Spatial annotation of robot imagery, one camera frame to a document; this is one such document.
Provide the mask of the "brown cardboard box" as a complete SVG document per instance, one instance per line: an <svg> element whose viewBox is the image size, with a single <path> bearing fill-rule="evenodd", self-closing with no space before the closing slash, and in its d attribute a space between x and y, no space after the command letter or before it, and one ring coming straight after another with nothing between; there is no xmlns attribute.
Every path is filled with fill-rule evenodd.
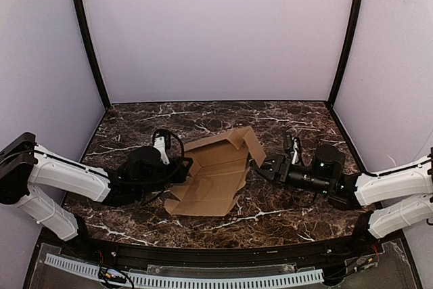
<svg viewBox="0 0 433 289"><path fill-rule="evenodd" d="M189 177L173 185L165 210L171 215L223 217L236 205L246 184L249 159L261 164L266 154L251 126L189 142L185 156L193 158Z"/></svg>

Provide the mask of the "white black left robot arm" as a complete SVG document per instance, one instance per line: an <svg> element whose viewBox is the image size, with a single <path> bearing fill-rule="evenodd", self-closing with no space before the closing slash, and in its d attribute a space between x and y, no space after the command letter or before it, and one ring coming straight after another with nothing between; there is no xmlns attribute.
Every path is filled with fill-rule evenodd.
<svg viewBox="0 0 433 289"><path fill-rule="evenodd" d="M106 206L125 206L153 191L186 181L193 159L180 147L179 156L166 153L177 135L158 129L152 144L129 152L115 170L69 160L41 146L34 134L25 132L1 150L1 203L30 215L36 223L69 242L87 237L85 222L64 210L42 189L48 185L84 196Z"/></svg>

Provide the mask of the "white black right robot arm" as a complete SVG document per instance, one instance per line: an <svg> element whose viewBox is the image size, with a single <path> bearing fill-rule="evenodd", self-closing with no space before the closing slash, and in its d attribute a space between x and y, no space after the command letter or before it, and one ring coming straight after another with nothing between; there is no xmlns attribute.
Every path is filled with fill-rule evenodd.
<svg viewBox="0 0 433 289"><path fill-rule="evenodd" d="M343 172L345 155L320 145L309 165L301 162L300 144L266 159L253 169L276 185L324 195L339 210L357 210L383 200L400 202L359 216L352 237L374 242L402 228L432 218L432 155L376 173Z"/></svg>

